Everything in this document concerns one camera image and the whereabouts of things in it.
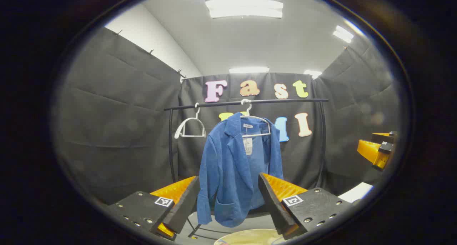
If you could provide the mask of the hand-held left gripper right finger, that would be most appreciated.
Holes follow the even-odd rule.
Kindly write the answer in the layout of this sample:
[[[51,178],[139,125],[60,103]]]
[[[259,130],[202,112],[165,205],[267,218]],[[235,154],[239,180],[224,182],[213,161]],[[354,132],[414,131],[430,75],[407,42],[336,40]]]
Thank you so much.
[[[323,188],[306,190],[278,177],[260,173],[258,188],[276,231],[284,240],[309,236],[353,208]]]

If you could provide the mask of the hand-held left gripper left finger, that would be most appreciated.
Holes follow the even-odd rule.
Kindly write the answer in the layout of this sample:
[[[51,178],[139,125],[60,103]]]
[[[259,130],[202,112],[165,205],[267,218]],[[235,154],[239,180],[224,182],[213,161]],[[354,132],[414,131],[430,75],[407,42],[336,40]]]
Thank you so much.
[[[194,211],[200,190],[193,176],[154,192],[136,191],[108,206],[125,223],[174,241]]]

